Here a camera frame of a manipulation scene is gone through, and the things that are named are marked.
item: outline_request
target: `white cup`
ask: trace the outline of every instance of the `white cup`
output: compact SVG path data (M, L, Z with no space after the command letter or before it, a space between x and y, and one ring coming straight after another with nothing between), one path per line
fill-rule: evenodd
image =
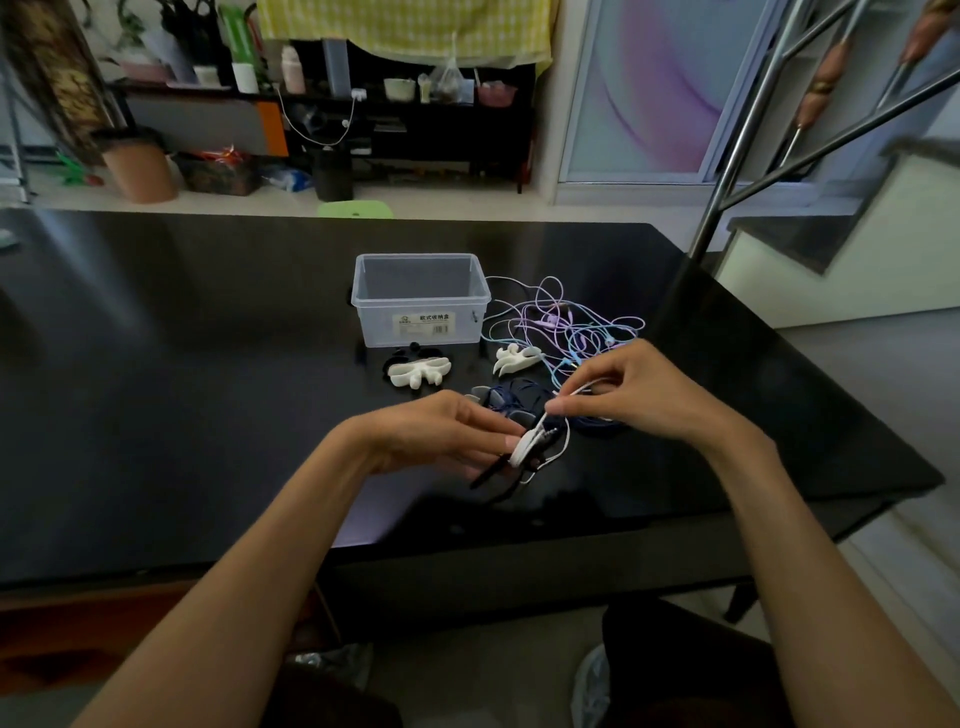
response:
M195 65L193 72L197 74L197 81L201 86L207 88L222 88L220 76L217 75L217 66L215 65Z
M240 93L259 93L260 86L256 82L256 71L252 63L235 63L233 78L237 80L237 89Z

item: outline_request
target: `finger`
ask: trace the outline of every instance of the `finger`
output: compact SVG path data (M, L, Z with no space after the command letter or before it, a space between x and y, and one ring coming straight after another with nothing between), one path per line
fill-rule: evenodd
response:
M622 374L623 356L621 352L613 350L612 352L602 353L577 367L570 378L564 382L564 386L560 388L559 395L568 395L594 379L611 375L620 379Z
M555 397L545 406L548 414L564 417L606 417L616 419L615 395L574 395Z
M488 452L479 452L475 449L454 453L453 458L459 460L464 465L476 466L481 470L485 470L499 459L496 455L491 455Z
M498 412L494 412L486 407L481 407L474 401L463 398L463 403L457 410L457 420L465 425L471 425L477 429L485 429L489 432L502 432L505 435L516 435L522 437L527 430L520 423L508 420Z
M442 457L437 460L437 468L444 473L462 477L466 480L476 480L483 471L480 468L474 468L471 465L461 463L452 457Z
M453 422L445 426L445 435L449 444L448 452L477 450L492 455L503 455L516 449L520 438L501 432L488 432L470 425Z

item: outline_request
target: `wrist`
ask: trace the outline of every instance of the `wrist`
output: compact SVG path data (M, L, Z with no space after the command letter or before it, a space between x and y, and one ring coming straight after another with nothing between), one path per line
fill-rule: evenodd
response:
M376 470L376 438L364 416L343 420L330 430L318 445L319 450L335 450L338 459L351 474L363 478Z
M703 431L690 443L711 465L770 454L779 459L776 444L762 429L735 410L727 410L705 422Z

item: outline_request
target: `hand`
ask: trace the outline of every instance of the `hand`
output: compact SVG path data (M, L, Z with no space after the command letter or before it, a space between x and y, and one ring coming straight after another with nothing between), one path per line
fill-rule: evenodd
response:
M593 395L569 396L595 379ZM585 361L546 404L552 415L605 417L700 450L716 448L734 429L759 430L694 382L647 341Z
M454 460L476 476L513 452L526 430L450 390L384 407L343 425L364 446L373 473Z

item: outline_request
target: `yellow cloth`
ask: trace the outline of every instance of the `yellow cloth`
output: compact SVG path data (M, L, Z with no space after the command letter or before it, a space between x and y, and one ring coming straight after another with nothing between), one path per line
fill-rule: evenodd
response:
M551 0L259 0L265 38L346 38L369 53L436 63L549 63Z

